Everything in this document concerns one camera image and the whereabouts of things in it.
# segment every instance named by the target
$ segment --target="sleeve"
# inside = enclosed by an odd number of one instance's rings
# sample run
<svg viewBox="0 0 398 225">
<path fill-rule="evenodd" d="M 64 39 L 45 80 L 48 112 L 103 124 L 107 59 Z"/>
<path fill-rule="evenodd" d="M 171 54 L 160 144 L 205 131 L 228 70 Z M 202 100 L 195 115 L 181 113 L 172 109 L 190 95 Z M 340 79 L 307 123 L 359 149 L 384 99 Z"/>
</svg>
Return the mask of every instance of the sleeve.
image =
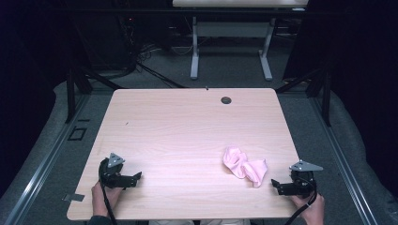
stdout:
<svg viewBox="0 0 398 225">
<path fill-rule="evenodd" d="M 111 220 L 108 217 L 93 216 L 88 221 L 87 225 L 110 225 Z"/>
</svg>

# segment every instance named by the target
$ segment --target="person's arm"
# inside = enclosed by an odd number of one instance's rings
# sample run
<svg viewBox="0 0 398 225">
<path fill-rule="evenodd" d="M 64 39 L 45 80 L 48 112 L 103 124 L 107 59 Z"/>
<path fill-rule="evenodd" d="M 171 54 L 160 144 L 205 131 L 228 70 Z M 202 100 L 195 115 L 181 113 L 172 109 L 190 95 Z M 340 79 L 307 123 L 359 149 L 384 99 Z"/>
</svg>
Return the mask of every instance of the person's arm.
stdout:
<svg viewBox="0 0 398 225">
<path fill-rule="evenodd" d="M 310 197 L 307 199 L 301 199 L 298 196 L 291 196 L 291 200 L 300 208 L 308 202 Z M 323 225 L 324 224 L 324 210 L 325 210 L 325 199 L 322 195 L 317 194 L 316 200 L 309 208 L 301 213 L 301 217 L 304 218 L 307 225 Z"/>
<path fill-rule="evenodd" d="M 122 189 L 123 188 L 121 187 L 105 187 L 106 197 L 108 198 L 112 209 L 115 208 Z M 108 209 L 106 208 L 102 189 L 100 187 L 100 182 L 97 182 L 97 184 L 91 188 L 91 193 L 93 195 L 93 217 L 88 221 L 88 225 L 111 224 L 111 219 L 109 218 Z"/>
</svg>

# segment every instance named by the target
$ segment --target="black cable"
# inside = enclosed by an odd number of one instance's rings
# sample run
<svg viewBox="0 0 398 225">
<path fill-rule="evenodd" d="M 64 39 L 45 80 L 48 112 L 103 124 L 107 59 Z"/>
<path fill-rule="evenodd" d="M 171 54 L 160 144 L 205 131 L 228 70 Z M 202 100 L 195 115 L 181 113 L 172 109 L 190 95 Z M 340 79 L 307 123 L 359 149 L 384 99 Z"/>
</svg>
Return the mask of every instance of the black cable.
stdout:
<svg viewBox="0 0 398 225">
<path fill-rule="evenodd" d="M 298 179 L 300 179 L 300 180 L 302 180 L 302 181 L 304 181 L 304 182 L 310 184 L 310 185 L 313 187 L 313 189 L 314 189 L 314 194 L 313 194 L 313 196 L 311 196 L 310 200 L 309 200 L 306 204 L 304 204 L 303 206 L 301 206 L 300 209 L 298 209 L 298 210 L 292 215 L 292 217 L 290 217 L 290 219 L 287 220 L 286 223 L 284 223 L 284 225 L 289 225 L 289 224 L 291 224 L 291 223 L 293 222 L 293 220 L 296 219 L 296 217 L 298 217 L 304 210 L 306 210 L 308 207 L 310 207 L 310 206 L 315 202 L 316 196 L 318 195 L 318 193 L 317 193 L 317 191 L 316 191 L 316 185 L 313 185 L 311 182 L 309 182 L 309 181 L 307 181 L 306 179 L 303 179 L 303 178 L 301 178 L 301 177 L 298 177 Z"/>
<path fill-rule="evenodd" d="M 108 210 L 109 217 L 111 218 L 112 224 L 117 225 L 114 211 L 112 211 L 112 207 L 109 204 L 108 197 L 106 196 L 105 185 L 103 184 L 102 179 L 101 179 L 101 168 L 102 168 L 102 164 L 99 167 L 99 183 L 100 183 L 100 188 L 102 189 L 103 201 L 105 202 L 105 206 L 106 206 L 106 209 Z"/>
<path fill-rule="evenodd" d="M 134 70 L 135 70 L 135 67 L 127 67 L 121 73 L 117 73 L 117 74 L 113 74 L 113 75 L 102 75 L 102 77 L 104 77 L 108 80 L 113 80 L 113 79 L 117 79 L 117 78 L 126 77 L 127 75 L 131 74 Z"/>
<path fill-rule="evenodd" d="M 167 84 L 168 86 L 170 86 L 168 83 L 174 85 L 175 87 L 179 87 L 179 88 L 186 88 L 186 86 L 183 86 L 177 82 L 174 82 L 170 79 L 168 79 L 167 77 L 161 75 L 159 72 L 152 70 L 149 67 L 144 66 L 143 64 L 141 64 L 140 62 L 137 62 L 137 65 L 140 66 L 142 69 L 144 69 L 145 71 L 147 71 L 148 73 L 152 74 L 153 76 L 161 79 L 161 81 L 163 81 L 165 84 Z"/>
</svg>

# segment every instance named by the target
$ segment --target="circular hole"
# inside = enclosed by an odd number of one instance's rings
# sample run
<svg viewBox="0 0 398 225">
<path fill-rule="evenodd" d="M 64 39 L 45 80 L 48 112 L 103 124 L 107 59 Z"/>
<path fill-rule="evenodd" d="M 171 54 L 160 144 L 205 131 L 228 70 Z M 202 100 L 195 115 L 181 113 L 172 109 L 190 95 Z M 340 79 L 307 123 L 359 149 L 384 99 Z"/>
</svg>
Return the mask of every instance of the circular hole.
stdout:
<svg viewBox="0 0 398 225">
<path fill-rule="evenodd" d="M 231 103 L 231 98 L 230 97 L 222 97 L 222 103 L 223 104 L 229 104 Z"/>
</svg>

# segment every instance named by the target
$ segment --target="human hand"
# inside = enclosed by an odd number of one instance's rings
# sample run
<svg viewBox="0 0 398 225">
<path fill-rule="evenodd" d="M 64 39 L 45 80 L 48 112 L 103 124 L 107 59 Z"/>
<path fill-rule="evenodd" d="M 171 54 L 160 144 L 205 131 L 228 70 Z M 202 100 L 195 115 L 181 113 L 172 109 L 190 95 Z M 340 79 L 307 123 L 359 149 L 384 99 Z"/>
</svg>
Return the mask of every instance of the human hand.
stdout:
<svg viewBox="0 0 398 225">
<path fill-rule="evenodd" d="M 296 205 L 297 208 L 301 208 L 310 200 L 311 196 L 306 199 L 301 199 L 298 196 L 291 196 L 290 199 Z M 301 217 L 304 218 L 307 225 L 323 225 L 324 224 L 324 210 L 325 210 L 325 199 L 322 195 L 317 194 L 316 200 L 310 207 L 301 213 Z"/>
<path fill-rule="evenodd" d="M 108 198 L 109 204 L 111 205 L 112 209 L 115 208 L 122 189 L 122 187 L 105 187 L 106 197 Z M 105 205 L 102 189 L 100 187 L 100 181 L 98 181 L 97 184 L 91 188 L 91 194 L 93 195 L 93 216 L 108 217 L 108 209 Z"/>
</svg>

